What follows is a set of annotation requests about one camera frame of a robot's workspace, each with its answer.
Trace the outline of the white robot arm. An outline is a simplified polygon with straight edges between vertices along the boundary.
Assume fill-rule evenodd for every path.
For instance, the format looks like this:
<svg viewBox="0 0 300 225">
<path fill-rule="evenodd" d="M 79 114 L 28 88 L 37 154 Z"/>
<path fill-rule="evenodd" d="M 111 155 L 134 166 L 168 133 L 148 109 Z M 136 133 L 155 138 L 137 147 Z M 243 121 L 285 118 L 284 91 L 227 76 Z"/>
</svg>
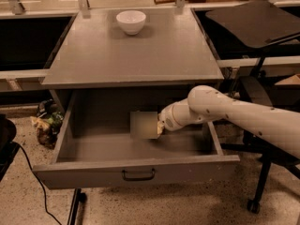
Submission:
<svg viewBox="0 0 300 225">
<path fill-rule="evenodd" d="M 157 133 L 220 119 L 300 158 L 299 112 L 233 99 L 207 85 L 192 88 L 187 98 L 165 107 L 158 114 Z"/>
</svg>

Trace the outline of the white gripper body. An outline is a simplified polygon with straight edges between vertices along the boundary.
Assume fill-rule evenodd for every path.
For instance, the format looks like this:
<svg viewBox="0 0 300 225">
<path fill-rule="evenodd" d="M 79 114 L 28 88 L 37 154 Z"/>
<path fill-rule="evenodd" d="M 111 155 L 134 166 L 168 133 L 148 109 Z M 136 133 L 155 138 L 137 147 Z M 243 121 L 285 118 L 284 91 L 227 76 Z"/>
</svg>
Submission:
<svg viewBox="0 0 300 225">
<path fill-rule="evenodd" d="M 159 113 L 158 120 L 163 124 L 164 128 L 169 131 L 176 131 L 181 128 L 173 116 L 173 105 L 165 107 Z"/>
</svg>

